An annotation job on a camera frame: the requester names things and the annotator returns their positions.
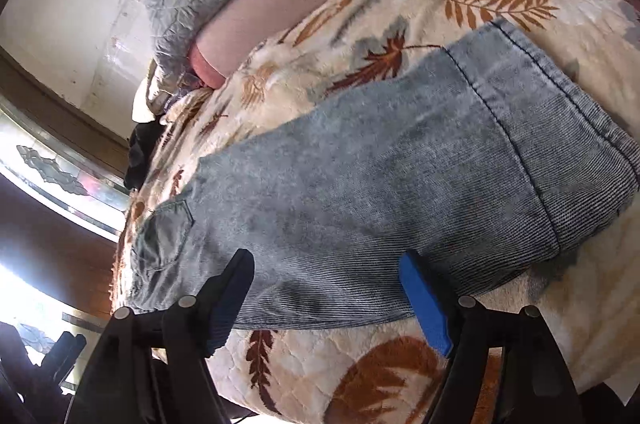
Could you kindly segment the blue denim pant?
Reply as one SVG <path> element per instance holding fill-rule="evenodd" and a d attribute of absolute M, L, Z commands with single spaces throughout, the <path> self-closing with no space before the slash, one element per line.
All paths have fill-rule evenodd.
<path fill-rule="evenodd" d="M 127 300 L 164 309 L 246 248 L 242 329 L 405 319 L 405 251 L 480 294 L 576 250 L 638 189 L 636 140 L 495 20 L 396 80 L 201 158 L 143 223 Z"/>

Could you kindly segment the black cloth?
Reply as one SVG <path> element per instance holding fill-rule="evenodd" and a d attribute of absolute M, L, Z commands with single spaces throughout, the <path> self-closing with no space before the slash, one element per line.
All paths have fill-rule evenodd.
<path fill-rule="evenodd" d="M 141 188 L 148 176 L 157 141 L 164 131 L 165 126 L 160 122 L 160 116 L 134 126 L 129 137 L 128 167 L 124 177 L 124 187 L 128 191 Z"/>

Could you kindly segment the white pillow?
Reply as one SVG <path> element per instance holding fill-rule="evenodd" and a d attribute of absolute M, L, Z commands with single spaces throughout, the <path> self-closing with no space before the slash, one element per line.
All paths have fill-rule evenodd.
<path fill-rule="evenodd" d="M 131 119 L 135 123 L 149 123 L 164 114 L 171 93 L 160 87 L 163 78 L 162 69 L 154 66 L 138 86 L 131 110 Z"/>

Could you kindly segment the leaf patterned cream blanket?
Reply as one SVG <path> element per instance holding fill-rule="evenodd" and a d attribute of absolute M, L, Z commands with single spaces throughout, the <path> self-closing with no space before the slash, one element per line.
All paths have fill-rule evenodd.
<path fill-rule="evenodd" d="M 256 45 L 219 88 L 166 114 L 149 175 L 131 197 L 112 302 L 140 283 L 132 244 L 198 160 L 307 113 L 330 86 L 391 77 L 484 22 L 521 28 L 627 132 L 639 130 L 639 3 L 626 0 L 326 0 Z M 412 319 L 341 330 L 235 330 L 208 360 L 221 395 L 296 423 L 415 423 L 445 363 Z"/>

